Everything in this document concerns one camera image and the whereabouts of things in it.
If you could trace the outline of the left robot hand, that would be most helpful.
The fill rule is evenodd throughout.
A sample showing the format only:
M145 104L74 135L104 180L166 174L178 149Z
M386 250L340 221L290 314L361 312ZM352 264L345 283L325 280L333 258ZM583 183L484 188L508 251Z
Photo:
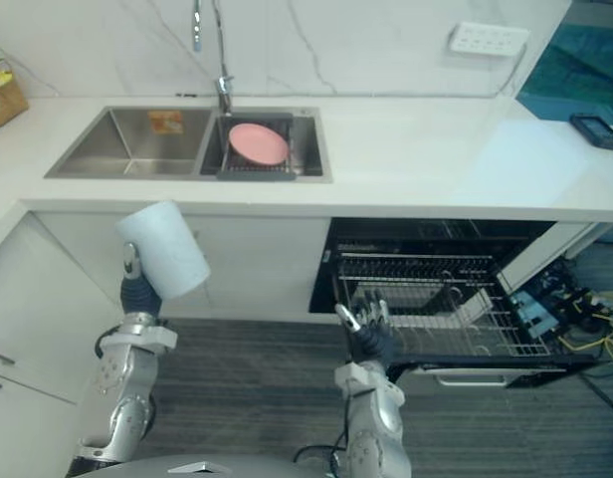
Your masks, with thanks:
M132 242L123 244L123 278L119 296L126 314L145 313L158 318L162 300L143 274L138 248Z

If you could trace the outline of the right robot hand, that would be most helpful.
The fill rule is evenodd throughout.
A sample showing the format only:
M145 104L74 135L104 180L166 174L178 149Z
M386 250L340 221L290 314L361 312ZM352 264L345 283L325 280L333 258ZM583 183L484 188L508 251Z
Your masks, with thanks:
M351 308L337 303L334 309L346 331L349 359L356 363L376 361L388 368L396 342L388 305L381 294L368 290L351 302Z

